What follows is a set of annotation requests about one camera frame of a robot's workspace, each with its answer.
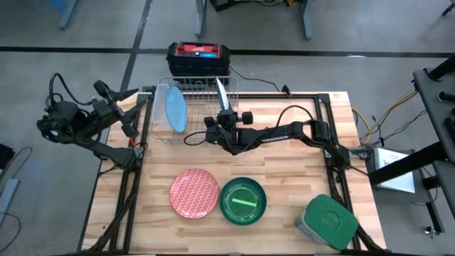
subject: green container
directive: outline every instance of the green container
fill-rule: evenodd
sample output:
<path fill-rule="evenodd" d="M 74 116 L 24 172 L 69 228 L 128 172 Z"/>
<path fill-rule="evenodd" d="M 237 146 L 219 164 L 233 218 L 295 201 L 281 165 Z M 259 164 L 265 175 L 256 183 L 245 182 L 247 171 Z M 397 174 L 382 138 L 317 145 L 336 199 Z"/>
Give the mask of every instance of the green container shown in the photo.
<path fill-rule="evenodd" d="M 266 206 L 264 189 L 250 178 L 234 178 L 221 191 L 221 212 L 234 224 L 255 223 L 264 214 Z"/>
<path fill-rule="evenodd" d="M 346 249 L 358 228 L 355 216 L 326 195 L 313 198 L 294 224 L 314 242 L 334 250 Z"/>

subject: dish rack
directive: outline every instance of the dish rack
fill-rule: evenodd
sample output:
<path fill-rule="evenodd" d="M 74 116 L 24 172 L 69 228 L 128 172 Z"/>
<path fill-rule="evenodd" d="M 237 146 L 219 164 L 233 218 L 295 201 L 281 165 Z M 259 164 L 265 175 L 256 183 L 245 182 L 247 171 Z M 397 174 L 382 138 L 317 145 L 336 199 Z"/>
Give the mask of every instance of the dish rack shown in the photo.
<path fill-rule="evenodd" d="M 218 76 L 225 85 L 225 91 L 231 108 L 238 110 L 237 80 L 230 76 Z M 175 132 L 166 116 L 165 98 L 170 86 L 176 86 L 186 102 L 186 128 L 184 132 Z M 182 144 L 189 134 L 200 132 L 189 137 L 186 142 L 196 144 L 205 140 L 206 130 L 204 117 L 215 117 L 221 110 L 218 101 L 215 77 L 164 77 L 158 81 L 154 106 L 151 113 L 151 133 L 154 139 L 166 144 Z"/>

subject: blue plate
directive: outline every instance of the blue plate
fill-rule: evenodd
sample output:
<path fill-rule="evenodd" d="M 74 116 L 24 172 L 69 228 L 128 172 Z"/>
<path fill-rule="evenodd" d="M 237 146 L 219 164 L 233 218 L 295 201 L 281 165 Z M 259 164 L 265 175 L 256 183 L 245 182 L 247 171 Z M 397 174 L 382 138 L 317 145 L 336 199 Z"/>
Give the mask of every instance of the blue plate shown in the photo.
<path fill-rule="evenodd" d="M 183 132 L 186 128 L 186 102 L 182 92 L 175 86 L 170 86 L 164 101 L 166 116 L 169 124 L 176 132 Z"/>

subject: pink plate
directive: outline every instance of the pink plate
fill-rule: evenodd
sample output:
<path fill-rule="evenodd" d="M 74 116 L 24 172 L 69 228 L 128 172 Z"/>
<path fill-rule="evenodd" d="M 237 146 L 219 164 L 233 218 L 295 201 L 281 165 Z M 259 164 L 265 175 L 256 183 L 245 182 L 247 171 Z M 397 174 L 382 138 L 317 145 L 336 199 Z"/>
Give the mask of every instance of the pink plate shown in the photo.
<path fill-rule="evenodd" d="M 185 218 L 202 218 L 218 202 L 218 184 L 215 177 L 202 169 L 189 169 L 177 176 L 169 198 L 174 210 Z"/>

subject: black battery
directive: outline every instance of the black battery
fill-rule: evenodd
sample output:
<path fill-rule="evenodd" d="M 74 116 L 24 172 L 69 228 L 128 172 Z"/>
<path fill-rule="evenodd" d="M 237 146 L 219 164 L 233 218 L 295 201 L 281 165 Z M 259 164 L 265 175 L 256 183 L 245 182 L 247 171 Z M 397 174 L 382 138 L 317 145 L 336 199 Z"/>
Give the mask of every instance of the black battery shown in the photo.
<path fill-rule="evenodd" d="M 172 76 L 207 77 L 228 76 L 230 74 L 230 50 L 226 46 L 212 43 L 172 43 L 166 57 Z M 191 79 L 191 84 L 203 83 L 206 80 Z"/>

